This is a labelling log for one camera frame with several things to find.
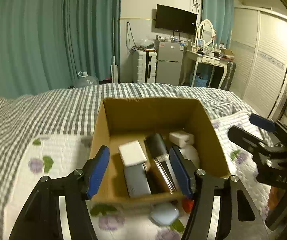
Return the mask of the white charger cube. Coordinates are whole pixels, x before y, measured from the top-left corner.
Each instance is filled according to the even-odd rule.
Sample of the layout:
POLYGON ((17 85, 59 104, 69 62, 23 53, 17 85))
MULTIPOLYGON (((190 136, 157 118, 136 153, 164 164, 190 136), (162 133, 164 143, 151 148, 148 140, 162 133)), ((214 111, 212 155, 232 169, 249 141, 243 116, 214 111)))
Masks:
POLYGON ((194 135, 185 131, 176 131, 169 133, 169 141, 176 146, 183 148, 194 144, 194 135))

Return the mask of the white rectangular charger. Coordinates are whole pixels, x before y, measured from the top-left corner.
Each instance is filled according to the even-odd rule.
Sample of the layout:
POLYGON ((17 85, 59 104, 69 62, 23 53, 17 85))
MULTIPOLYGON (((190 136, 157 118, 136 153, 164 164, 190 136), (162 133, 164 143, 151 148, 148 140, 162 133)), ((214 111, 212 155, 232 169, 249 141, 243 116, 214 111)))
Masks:
POLYGON ((138 140, 120 145, 118 150, 125 167, 142 164, 148 161, 138 140))

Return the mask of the white bottle red cap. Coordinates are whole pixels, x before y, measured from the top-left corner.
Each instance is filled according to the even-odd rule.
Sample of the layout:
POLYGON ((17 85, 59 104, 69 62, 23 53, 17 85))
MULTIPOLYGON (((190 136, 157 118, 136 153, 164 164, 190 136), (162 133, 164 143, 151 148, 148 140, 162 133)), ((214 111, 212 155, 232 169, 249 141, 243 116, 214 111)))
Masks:
POLYGON ((182 208, 187 213, 190 214, 193 209, 194 201, 188 198, 182 200, 182 208))

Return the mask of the white round bottle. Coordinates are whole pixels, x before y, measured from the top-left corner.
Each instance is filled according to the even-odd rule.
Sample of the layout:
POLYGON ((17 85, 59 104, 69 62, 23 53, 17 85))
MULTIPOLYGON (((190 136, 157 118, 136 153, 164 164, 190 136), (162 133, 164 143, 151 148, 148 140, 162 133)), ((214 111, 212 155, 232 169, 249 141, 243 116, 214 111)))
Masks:
POLYGON ((187 145, 183 148, 180 148, 180 152, 185 159, 190 160, 196 168, 200 167, 200 158, 197 150, 192 145, 187 145))

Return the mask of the light blue oval case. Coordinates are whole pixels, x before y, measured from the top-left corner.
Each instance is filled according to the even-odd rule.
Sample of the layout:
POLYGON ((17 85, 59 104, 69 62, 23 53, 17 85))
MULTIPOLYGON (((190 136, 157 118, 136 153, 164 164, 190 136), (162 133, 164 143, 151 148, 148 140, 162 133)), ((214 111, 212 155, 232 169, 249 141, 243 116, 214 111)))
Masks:
POLYGON ((179 210, 171 203, 162 203, 154 206, 150 212, 150 220, 160 226, 171 225, 178 217, 179 210))

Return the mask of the grey power bank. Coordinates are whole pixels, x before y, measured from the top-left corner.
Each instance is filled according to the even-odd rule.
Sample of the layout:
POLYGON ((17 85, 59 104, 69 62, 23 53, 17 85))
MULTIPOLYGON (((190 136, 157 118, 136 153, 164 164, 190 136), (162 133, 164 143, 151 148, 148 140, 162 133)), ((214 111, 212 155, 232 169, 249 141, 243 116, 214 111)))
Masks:
POLYGON ((151 194, 143 164, 125 167, 124 177, 130 198, 137 198, 151 194))

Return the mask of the blue basket under table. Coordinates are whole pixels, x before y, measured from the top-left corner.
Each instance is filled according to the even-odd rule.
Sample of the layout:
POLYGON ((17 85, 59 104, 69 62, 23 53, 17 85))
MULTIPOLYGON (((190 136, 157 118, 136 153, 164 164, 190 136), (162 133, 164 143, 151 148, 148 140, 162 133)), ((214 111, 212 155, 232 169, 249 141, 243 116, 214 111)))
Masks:
POLYGON ((197 73, 193 78, 193 73, 190 76, 190 85, 192 87, 206 87, 208 83, 208 76, 197 73))

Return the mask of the white wardrobe sliding doors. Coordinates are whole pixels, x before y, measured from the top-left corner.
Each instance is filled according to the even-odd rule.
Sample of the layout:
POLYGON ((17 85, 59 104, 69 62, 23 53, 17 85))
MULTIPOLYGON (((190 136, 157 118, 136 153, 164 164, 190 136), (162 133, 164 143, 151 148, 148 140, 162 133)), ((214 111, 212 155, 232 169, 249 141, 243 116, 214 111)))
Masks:
POLYGON ((259 115, 277 114, 287 86, 287 16, 259 7, 234 8, 230 90, 259 115))

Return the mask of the white dressing table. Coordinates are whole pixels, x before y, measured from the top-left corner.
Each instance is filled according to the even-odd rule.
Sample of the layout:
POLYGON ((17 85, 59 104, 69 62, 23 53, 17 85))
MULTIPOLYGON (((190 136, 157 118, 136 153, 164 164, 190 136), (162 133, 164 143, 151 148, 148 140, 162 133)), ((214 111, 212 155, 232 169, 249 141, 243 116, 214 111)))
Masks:
POLYGON ((184 49, 179 85, 190 86, 190 76, 208 76, 207 87, 229 90, 235 71, 234 62, 221 57, 207 56, 184 49))

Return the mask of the brown cardboard box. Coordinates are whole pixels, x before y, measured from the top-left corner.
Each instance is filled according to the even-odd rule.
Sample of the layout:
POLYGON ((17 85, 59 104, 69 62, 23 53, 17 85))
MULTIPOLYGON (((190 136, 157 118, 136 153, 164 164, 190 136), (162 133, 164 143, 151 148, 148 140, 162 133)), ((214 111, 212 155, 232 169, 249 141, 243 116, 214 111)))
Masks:
POLYGON ((179 190, 170 192, 165 181, 157 176, 155 161, 163 161, 173 143, 171 132, 187 132, 194 137, 194 155, 200 168, 216 178, 227 178, 230 171, 214 131, 210 116, 197 99, 184 98, 106 98, 99 107, 90 157, 104 145, 110 150, 110 159, 98 193, 97 203, 137 206, 177 200, 183 197, 179 190), (138 141, 148 162, 148 178, 152 193, 131 198, 124 177, 124 165, 119 147, 138 141))

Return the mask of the grey checked bed sheet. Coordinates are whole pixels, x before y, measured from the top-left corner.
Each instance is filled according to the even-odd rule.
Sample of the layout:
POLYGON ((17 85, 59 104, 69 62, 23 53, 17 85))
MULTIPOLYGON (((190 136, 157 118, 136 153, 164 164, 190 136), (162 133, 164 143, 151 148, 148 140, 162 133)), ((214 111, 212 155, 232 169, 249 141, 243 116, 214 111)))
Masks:
POLYGON ((108 83, 17 99, 0 97, 0 236, 14 176, 32 139, 42 134, 92 135, 103 99, 154 97, 198 99, 212 120, 254 111, 233 92, 161 83, 108 83))

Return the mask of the oval white vanity mirror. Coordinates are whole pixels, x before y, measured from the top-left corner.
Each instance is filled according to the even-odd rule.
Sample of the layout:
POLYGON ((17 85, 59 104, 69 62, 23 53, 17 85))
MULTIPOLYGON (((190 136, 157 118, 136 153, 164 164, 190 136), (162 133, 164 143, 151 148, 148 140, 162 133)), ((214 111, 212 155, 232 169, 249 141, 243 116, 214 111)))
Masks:
POLYGON ((209 46, 215 37, 214 27, 210 20, 205 19, 201 21, 197 29, 198 39, 204 40, 204 45, 209 46))

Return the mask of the silver mini fridge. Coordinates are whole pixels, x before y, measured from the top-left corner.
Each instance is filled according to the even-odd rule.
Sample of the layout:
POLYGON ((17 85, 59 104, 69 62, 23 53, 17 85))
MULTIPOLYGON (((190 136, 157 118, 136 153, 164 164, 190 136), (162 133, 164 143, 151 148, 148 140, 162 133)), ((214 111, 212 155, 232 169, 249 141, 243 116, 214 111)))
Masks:
POLYGON ((157 52, 156 83, 178 85, 181 76, 185 44, 155 40, 157 52))

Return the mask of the teal curtain right side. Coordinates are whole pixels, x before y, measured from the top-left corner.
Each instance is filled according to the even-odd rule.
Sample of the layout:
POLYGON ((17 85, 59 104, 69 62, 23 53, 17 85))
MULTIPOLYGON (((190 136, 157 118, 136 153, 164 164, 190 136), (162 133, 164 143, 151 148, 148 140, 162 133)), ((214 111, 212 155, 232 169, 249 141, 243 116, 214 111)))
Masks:
POLYGON ((202 0, 202 20, 210 20, 216 29, 216 44, 230 47, 233 26, 233 0, 202 0))

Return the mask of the teal curtain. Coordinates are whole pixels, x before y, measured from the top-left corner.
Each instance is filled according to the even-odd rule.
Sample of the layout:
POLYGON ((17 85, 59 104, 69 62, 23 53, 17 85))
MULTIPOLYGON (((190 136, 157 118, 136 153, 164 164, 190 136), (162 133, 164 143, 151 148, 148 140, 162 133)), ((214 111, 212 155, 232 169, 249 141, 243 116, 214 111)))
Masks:
POLYGON ((120 61, 121 0, 0 0, 0 96, 67 88, 120 61))
POLYGON ((233 26, 233 0, 202 0, 202 20, 210 20, 216 29, 216 44, 230 47, 233 26))

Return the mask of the white suitcase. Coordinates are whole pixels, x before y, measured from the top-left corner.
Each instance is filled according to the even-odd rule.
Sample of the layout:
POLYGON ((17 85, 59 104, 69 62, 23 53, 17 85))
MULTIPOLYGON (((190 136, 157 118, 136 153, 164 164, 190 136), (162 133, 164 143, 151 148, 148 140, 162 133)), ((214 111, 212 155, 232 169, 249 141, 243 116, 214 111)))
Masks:
POLYGON ((157 52, 137 50, 132 55, 133 82, 154 83, 156 79, 157 52))

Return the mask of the clear water jug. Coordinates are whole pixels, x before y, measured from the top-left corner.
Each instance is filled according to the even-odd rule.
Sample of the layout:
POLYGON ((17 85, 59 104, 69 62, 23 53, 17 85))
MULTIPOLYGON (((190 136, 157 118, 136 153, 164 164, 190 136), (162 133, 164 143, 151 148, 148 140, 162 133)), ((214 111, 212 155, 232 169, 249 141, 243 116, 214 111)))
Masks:
POLYGON ((73 84, 75 88, 82 88, 99 84, 98 78, 90 76, 88 72, 78 72, 77 75, 78 79, 73 84))

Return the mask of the black wall television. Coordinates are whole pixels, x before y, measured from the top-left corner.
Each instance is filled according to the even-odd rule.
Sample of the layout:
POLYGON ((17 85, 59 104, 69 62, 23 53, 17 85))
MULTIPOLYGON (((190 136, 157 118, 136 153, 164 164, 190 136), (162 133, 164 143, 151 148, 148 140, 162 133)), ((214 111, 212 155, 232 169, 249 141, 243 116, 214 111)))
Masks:
POLYGON ((195 13, 166 5, 157 5, 156 28, 194 35, 196 22, 197 14, 195 13))

